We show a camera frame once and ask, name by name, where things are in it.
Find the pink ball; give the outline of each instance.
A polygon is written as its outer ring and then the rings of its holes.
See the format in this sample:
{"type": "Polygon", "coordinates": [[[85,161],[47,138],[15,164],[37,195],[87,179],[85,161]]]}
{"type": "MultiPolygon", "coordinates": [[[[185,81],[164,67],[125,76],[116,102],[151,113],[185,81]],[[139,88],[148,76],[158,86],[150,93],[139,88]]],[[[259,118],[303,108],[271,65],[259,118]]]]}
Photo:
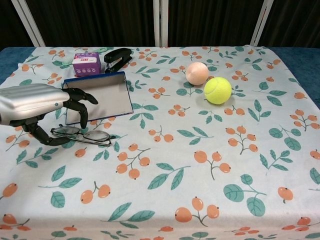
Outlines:
{"type": "Polygon", "coordinates": [[[209,70],[202,62],[191,63],[185,72],[185,77],[193,85],[201,85],[206,82],[209,76],[209,70]]]}

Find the silver robotic arm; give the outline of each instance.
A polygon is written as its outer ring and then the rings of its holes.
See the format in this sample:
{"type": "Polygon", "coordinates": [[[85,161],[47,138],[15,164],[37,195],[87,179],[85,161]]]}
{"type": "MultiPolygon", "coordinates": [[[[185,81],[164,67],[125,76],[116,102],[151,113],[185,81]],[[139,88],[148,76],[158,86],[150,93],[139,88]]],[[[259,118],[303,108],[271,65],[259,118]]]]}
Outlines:
{"type": "Polygon", "coordinates": [[[66,107],[78,111],[80,125],[87,126],[88,112],[80,100],[92,104],[98,101],[79,88],[60,89],[46,84],[30,84],[0,89],[0,124],[12,127],[22,126],[44,145],[58,146],[70,141],[67,137],[52,138],[38,126],[47,113],[66,107]]]}

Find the blue carpet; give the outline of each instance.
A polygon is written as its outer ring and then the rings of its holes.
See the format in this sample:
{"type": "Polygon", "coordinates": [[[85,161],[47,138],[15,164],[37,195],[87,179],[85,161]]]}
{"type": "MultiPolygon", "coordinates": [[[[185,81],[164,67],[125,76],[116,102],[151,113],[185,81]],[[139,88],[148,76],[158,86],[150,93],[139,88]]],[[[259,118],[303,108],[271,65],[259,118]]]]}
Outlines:
{"type": "MultiPolygon", "coordinates": [[[[7,47],[0,52],[0,84],[33,52],[34,47],[7,47]]],[[[320,109],[320,49],[270,47],[320,109]]]]}

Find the floral tablecloth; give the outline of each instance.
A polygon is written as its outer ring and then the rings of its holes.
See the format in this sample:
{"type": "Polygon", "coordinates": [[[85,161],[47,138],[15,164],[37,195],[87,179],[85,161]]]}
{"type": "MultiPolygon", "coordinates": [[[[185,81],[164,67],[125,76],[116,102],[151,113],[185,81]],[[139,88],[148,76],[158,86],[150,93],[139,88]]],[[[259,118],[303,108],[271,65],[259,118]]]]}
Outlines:
{"type": "MultiPolygon", "coordinates": [[[[75,77],[75,53],[38,47],[1,88],[75,77]]],[[[131,47],[134,113],[95,120],[110,147],[41,145],[0,126],[2,240],[320,239],[320,112],[265,47],[131,47]],[[205,100],[192,62],[227,78],[231,98],[205,100]]],[[[49,132],[66,109],[39,122],[49,132]]]]}

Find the stapler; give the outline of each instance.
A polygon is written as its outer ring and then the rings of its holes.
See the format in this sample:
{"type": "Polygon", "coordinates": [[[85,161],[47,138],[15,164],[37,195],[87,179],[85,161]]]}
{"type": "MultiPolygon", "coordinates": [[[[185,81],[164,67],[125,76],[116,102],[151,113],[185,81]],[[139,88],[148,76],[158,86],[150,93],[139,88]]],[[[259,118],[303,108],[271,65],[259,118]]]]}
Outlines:
{"type": "Polygon", "coordinates": [[[127,62],[129,62],[132,57],[130,56],[131,49],[119,48],[108,52],[104,55],[104,61],[106,62],[105,73],[114,73],[122,68],[127,62]]]}

